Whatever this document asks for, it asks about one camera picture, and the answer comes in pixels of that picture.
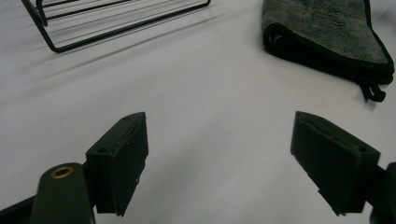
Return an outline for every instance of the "dark green plastic piece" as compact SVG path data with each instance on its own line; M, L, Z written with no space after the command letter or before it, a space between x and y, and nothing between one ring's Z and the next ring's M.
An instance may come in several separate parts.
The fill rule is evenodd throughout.
M42 223L94 223L82 165L62 164L41 176L30 224Z
M360 213L380 153L326 119L296 112L291 154L338 216Z
M149 154L145 113L118 121L86 153L98 213L123 216Z

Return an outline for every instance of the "microfiber cloth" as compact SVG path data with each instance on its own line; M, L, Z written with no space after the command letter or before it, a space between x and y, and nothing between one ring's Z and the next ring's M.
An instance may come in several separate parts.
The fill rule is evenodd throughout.
M394 65L373 31L369 0L264 0L263 42L275 56L357 82L366 100L382 102L378 85Z

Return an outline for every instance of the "black plastic part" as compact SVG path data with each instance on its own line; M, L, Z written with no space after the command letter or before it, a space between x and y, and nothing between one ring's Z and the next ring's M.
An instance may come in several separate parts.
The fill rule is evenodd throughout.
M366 200L377 214L390 214L389 198L386 193L386 171L377 166L373 178L369 179L366 187Z
M94 222L82 165L62 164L41 176L30 224Z
M321 117L296 112L291 154L338 216L360 213L380 153Z
M27 224L32 213L35 196L0 211L0 223Z
M121 119L87 151L98 213L124 215L148 154L145 113Z
M49 46L49 48L52 51L57 52L57 53L65 52L65 51L68 51L71 49L77 49L82 46L90 45L91 43L110 38L111 36L119 35L119 34L122 34L122 33L128 32L128 31L132 31L134 29L140 28L142 26L152 24L154 22L163 21L163 20L178 16L178 15L181 15L181 14L184 14L187 12L197 10L202 7L207 7L207 6L209 6L209 4L211 2L211 0L207 0L206 3L203 3L201 5L183 8L183 9L180 9L180 10L177 10L174 12L170 12L170 13L158 16L156 18L148 19L145 21L140 21L140 22L137 22L137 23L134 23L131 25L127 25L127 26L124 26L124 27L121 27L121 28L118 28L118 29L115 29L115 30L112 30L109 32L105 32L100 35L95 35L95 36L89 37L87 39L83 39L83 40L80 40L80 41L77 41L77 42L74 42L74 43L71 43L71 44L68 44L65 46L55 47L54 43L52 42L49 34L47 33L47 31L45 29L45 27L48 26L48 20L65 17L68 15L73 15L73 14L84 12L84 11L96 10L100 7L108 7L110 5L127 2L128 0L116 1L111 4L102 4L101 6L97 6L97 7L88 7L88 8L79 10L79 11L74 11L74 12L63 14L63 15L56 15L56 16L52 16L52 17L48 17L48 18L46 17L43 8L57 6L59 4L55 4L55 5L47 4L47 5L43 6L42 5L43 0L36 0L36 7L34 7L30 0L21 0L21 1L22 1L23 5L25 6L26 10L28 11L30 17L32 18L33 22L35 23L35 26L37 27L38 31L43 36L44 40L46 41L47 45ZM75 2L75 1L62 1L62 2L60 2L60 4L67 4L70 2Z
M385 172L385 192L394 224L396 223L396 162L391 163Z
M395 221L391 214L382 214L376 209L373 209L370 215L370 224L394 224Z

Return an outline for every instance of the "white surface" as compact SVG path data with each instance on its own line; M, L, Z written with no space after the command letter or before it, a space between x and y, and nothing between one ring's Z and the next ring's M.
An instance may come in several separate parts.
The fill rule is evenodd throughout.
M396 2L372 1L396 59ZM0 2L0 209L85 151L121 117L145 111L149 156L125 217L97 223L368 223L337 217L290 155L294 112L322 116L396 161L396 86L364 103L353 82L262 49L262 0L208 9L55 54L20 1Z

